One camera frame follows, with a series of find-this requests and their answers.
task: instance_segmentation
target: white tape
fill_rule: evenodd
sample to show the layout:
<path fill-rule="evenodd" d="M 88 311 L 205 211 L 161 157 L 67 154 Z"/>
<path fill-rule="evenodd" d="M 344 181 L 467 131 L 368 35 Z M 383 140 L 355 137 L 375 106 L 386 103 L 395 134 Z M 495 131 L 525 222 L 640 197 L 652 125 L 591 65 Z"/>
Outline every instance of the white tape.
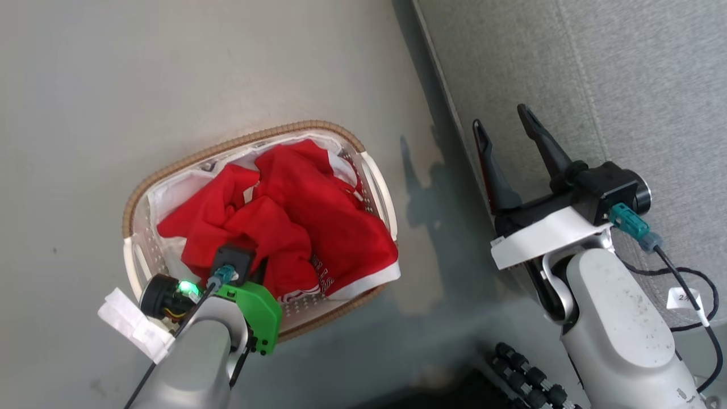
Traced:
<path fill-rule="evenodd" d="M 189 299 L 195 304 L 199 304 L 199 301 L 202 299 L 202 297 L 194 291 L 190 291 L 189 294 L 187 294 L 187 297 L 189 297 Z"/>
<path fill-rule="evenodd" d="M 118 288 L 106 296 L 106 302 L 99 308 L 98 316 L 157 364 L 166 356 L 174 342 L 171 334 L 149 321 L 136 304 Z"/>
<path fill-rule="evenodd" d="M 702 305 L 702 297 L 699 295 L 699 291 L 690 288 L 691 294 L 694 296 L 697 305 L 699 305 L 699 311 L 696 314 L 699 316 L 699 321 L 705 327 L 710 326 L 710 322 L 707 320 L 707 316 L 704 315 L 704 306 Z M 686 291 L 682 287 L 672 287 L 669 289 L 669 296 L 667 298 L 667 309 L 694 309 L 691 305 L 689 297 L 686 295 Z"/>

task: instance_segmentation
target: cable connector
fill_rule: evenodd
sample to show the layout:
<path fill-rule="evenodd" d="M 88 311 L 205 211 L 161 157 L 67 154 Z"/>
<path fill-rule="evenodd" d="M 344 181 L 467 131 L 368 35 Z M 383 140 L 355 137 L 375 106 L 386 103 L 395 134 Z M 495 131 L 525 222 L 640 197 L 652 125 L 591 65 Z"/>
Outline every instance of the cable connector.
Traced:
<path fill-rule="evenodd" d="M 225 264 L 219 267 L 212 277 L 207 280 L 207 287 L 209 288 L 211 285 L 214 285 L 215 290 L 219 290 L 223 285 L 235 279 L 235 274 L 235 268 L 229 264 Z"/>
<path fill-rule="evenodd" d="M 648 223 L 623 203 L 619 203 L 611 208 L 611 212 L 608 214 L 608 220 L 617 229 L 633 237 L 641 249 L 647 254 L 654 253 L 656 246 L 664 244 L 661 236 L 652 232 Z"/>

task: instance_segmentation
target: teal connector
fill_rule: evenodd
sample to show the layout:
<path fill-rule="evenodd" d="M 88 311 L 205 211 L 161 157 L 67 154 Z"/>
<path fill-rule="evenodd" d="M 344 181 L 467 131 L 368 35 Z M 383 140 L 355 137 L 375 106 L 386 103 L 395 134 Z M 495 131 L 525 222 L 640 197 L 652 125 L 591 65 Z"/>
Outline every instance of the teal connector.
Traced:
<path fill-rule="evenodd" d="M 619 230 L 636 239 L 637 242 L 641 241 L 651 230 L 647 222 L 623 203 L 611 208 L 608 220 Z"/>
<path fill-rule="evenodd" d="M 225 264 L 219 267 L 212 277 L 207 280 L 207 287 L 214 284 L 215 288 L 220 289 L 220 287 L 232 281 L 234 275 L 235 268 L 229 264 Z"/>

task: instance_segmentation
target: black cable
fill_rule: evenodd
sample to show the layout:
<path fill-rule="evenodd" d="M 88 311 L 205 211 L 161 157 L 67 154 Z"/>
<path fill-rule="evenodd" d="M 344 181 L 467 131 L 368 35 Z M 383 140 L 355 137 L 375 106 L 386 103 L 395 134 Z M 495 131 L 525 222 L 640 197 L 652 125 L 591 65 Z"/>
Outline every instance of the black cable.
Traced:
<path fill-rule="evenodd" d="M 699 307 L 699 303 L 696 302 L 694 294 L 692 294 L 689 290 L 689 286 L 684 281 L 684 277 L 681 276 L 681 273 L 674 266 L 674 263 L 672 263 L 669 257 L 667 257 L 667 254 L 664 253 L 661 247 L 654 246 L 654 251 L 656 251 L 656 254 L 658 254 L 659 257 L 662 258 L 664 264 L 667 265 L 672 274 L 674 274 L 674 277 L 677 279 L 677 281 L 679 281 L 679 285 L 681 285 L 681 287 L 684 289 L 684 293 L 686 294 L 687 298 L 689 298 L 689 302 L 691 302 L 691 305 L 694 307 L 694 311 L 700 311 L 702 308 Z M 696 391 L 699 393 L 702 393 L 707 387 L 712 384 L 712 382 L 715 381 L 715 379 L 719 376 L 723 365 L 722 348 L 720 347 L 720 342 L 715 336 L 714 330 L 712 330 L 712 327 L 709 326 L 709 323 L 704 324 L 704 329 L 707 331 L 707 334 L 710 336 L 710 340 L 712 341 L 712 345 L 715 347 L 715 353 L 717 354 L 717 364 L 715 366 L 715 370 L 712 372 L 712 375 L 710 375 L 710 377 L 707 378 L 707 380 L 704 381 L 702 385 L 700 385 L 696 389 Z"/>
<path fill-rule="evenodd" d="M 242 371 L 242 365 L 245 365 L 245 360 L 247 360 L 247 355 L 252 350 L 252 347 L 257 344 L 257 338 L 252 336 L 252 334 L 249 335 L 249 338 L 247 338 L 247 344 L 245 344 L 245 350 L 242 352 L 240 357 L 237 359 L 237 363 L 235 364 L 235 369 L 232 371 L 232 376 L 230 377 L 230 388 L 232 389 L 233 386 L 237 383 L 237 378 L 240 376 L 240 372 Z"/>
<path fill-rule="evenodd" d="M 205 291 L 202 297 L 199 299 L 199 302 L 197 305 L 195 305 L 191 311 L 189 311 L 189 314 L 187 314 L 187 317 L 182 321 L 180 324 L 179 329 L 174 332 L 174 338 L 178 337 L 179 334 L 182 333 L 182 330 L 185 329 L 187 324 L 189 323 L 190 319 L 192 319 L 192 316 L 194 313 L 197 312 L 199 309 L 199 306 L 202 305 L 202 303 L 212 294 L 212 291 L 214 290 L 214 284 L 210 285 Z M 124 409 L 129 409 L 132 406 L 132 403 L 134 403 L 134 400 L 139 395 L 139 392 L 141 392 L 141 388 L 144 387 L 144 384 L 146 384 L 146 381 L 149 380 L 149 376 L 151 376 L 151 373 L 154 371 L 154 368 L 156 368 L 156 363 L 152 362 L 151 365 L 149 365 L 149 369 L 146 370 L 146 373 L 141 378 L 141 381 L 139 381 L 139 384 L 137 385 L 137 388 L 134 389 L 134 393 L 132 393 L 132 396 L 129 398 L 129 400 L 126 402 L 126 405 L 124 406 Z"/>
<path fill-rule="evenodd" d="M 621 262 L 626 266 L 627 269 L 629 269 L 629 271 L 631 271 L 632 273 L 642 275 L 642 276 L 655 277 L 655 276 L 661 276 L 664 274 L 671 274 L 671 270 L 669 270 L 668 268 L 659 269 L 659 270 L 640 270 L 640 269 L 637 269 L 636 267 L 632 266 L 631 264 L 627 263 L 622 258 L 621 258 Z M 707 320 L 711 321 L 712 318 L 714 318 L 715 315 L 717 315 L 717 311 L 720 308 L 720 295 L 719 295 L 719 292 L 717 291 L 717 286 L 715 285 L 715 283 L 712 282 L 712 280 L 709 277 L 707 277 L 706 274 L 704 274 L 698 270 L 687 269 L 686 267 L 677 267 L 677 271 L 679 271 L 680 273 L 688 273 L 688 274 L 693 274 L 695 276 L 698 276 L 699 278 L 703 279 L 707 283 L 707 285 L 710 286 L 710 288 L 712 289 L 712 311 L 710 311 L 710 313 L 707 314 Z M 670 329 L 673 333 L 678 333 L 678 332 L 682 332 L 682 331 L 693 330 L 695 328 L 700 328 L 701 326 L 702 326 L 702 324 L 700 322 L 698 322 L 696 324 L 684 325 L 682 327 L 672 327 Z"/>
<path fill-rule="evenodd" d="M 712 329 L 712 327 L 704 327 L 704 329 L 707 331 L 707 335 L 710 336 L 712 345 L 715 347 L 715 353 L 717 354 L 717 363 L 715 364 L 715 370 L 712 372 L 712 375 L 710 375 L 710 377 L 707 378 L 706 381 L 702 382 L 702 385 L 700 385 L 699 388 L 696 389 L 696 391 L 700 394 L 704 392 L 704 390 L 708 388 L 712 384 L 712 382 L 715 381 L 715 379 L 717 379 L 717 377 L 720 375 L 720 372 L 722 371 L 722 365 L 724 364 L 722 348 L 720 347 L 720 342 L 715 335 L 715 331 Z"/>

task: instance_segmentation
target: red cloth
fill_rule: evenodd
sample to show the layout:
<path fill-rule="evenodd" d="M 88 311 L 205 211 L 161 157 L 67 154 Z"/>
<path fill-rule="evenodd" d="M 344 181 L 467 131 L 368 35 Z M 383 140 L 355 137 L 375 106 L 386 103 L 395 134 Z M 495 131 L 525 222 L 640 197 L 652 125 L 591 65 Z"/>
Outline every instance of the red cloth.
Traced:
<path fill-rule="evenodd" d="M 194 274 L 206 280 L 217 248 L 232 242 L 256 251 L 253 269 L 268 258 L 263 284 L 279 301 L 317 290 L 351 298 L 398 278 L 385 224 L 364 210 L 360 181 L 337 177 L 328 151 L 306 140 L 255 164 L 260 173 L 229 164 L 158 225 L 163 237 L 187 237 L 182 262 Z"/>

